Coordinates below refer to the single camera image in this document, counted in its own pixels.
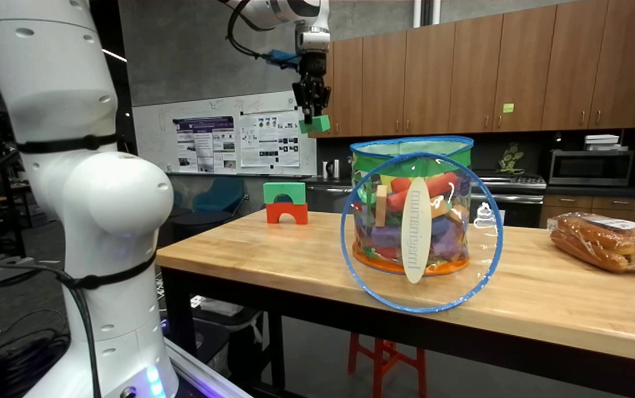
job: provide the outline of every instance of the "metal frame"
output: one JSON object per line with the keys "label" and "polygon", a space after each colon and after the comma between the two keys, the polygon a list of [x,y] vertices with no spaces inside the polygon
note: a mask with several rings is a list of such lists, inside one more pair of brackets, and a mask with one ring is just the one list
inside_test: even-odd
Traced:
{"label": "metal frame", "polygon": [[408,316],[387,310],[303,295],[228,279],[176,272],[169,268],[164,268],[162,273],[171,322],[169,337],[189,352],[192,346],[192,320],[189,301],[194,292],[265,310],[271,314],[272,385],[279,389],[286,386],[280,340],[280,316],[286,314],[301,320],[518,368],[524,373],[547,376],[622,395],[635,395],[635,359],[629,357],[449,324],[436,317]]}

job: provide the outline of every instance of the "microwave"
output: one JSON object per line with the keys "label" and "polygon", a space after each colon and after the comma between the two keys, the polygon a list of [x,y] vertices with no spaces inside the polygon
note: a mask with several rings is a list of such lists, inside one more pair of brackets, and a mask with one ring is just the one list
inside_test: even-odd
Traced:
{"label": "microwave", "polygon": [[629,185],[631,151],[554,151],[550,185]]}

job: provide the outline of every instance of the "plastic bag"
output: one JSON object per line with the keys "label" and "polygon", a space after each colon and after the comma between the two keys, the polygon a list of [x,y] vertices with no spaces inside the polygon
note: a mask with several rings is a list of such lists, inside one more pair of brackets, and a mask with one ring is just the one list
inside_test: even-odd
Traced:
{"label": "plastic bag", "polygon": [[587,212],[557,217],[557,249],[608,272],[635,272],[635,221]]}

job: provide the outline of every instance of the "wooden table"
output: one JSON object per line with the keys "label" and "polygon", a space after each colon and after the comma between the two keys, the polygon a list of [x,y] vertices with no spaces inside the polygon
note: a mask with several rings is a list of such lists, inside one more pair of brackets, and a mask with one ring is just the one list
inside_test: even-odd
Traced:
{"label": "wooden table", "polygon": [[[464,283],[455,279],[475,280],[491,242],[486,232],[469,227],[471,266],[421,285],[362,266],[356,269],[387,299],[431,304],[457,293]],[[310,225],[268,225],[265,214],[255,212],[159,249],[158,262],[164,268],[171,337],[184,346],[192,340],[189,295],[200,292],[635,395],[635,273],[589,268],[557,252],[545,229],[507,227],[491,283],[462,306],[436,316],[391,311],[351,280],[340,256],[338,214],[310,212]]]}

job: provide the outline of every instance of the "cabinet door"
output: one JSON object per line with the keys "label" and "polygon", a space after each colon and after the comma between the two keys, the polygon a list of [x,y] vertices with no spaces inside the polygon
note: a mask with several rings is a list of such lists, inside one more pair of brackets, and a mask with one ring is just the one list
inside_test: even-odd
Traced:
{"label": "cabinet door", "polygon": [[325,109],[331,118],[331,130],[314,137],[361,134],[361,59],[361,39],[331,41],[325,75],[325,84],[331,88]]}
{"label": "cabinet door", "polygon": [[405,31],[362,38],[362,134],[403,132]]}
{"label": "cabinet door", "polygon": [[444,132],[449,127],[454,25],[408,31],[405,127]]}
{"label": "cabinet door", "polygon": [[455,22],[449,130],[493,130],[503,15]]}
{"label": "cabinet door", "polygon": [[545,208],[565,208],[567,212],[590,212],[594,196],[545,194]]}
{"label": "cabinet door", "polygon": [[635,221],[635,196],[595,196],[594,212]]}
{"label": "cabinet door", "polygon": [[590,124],[607,6],[608,0],[557,6],[543,130],[573,130]]}
{"label": "cabinet door", "polygon": [[539,130],[554,28],[556,6],[504,15],[495,130]]}
{"label": "cabinet door", "polygon": [[608,0],[594,111],[595,127],[635,127],[635,0]]}

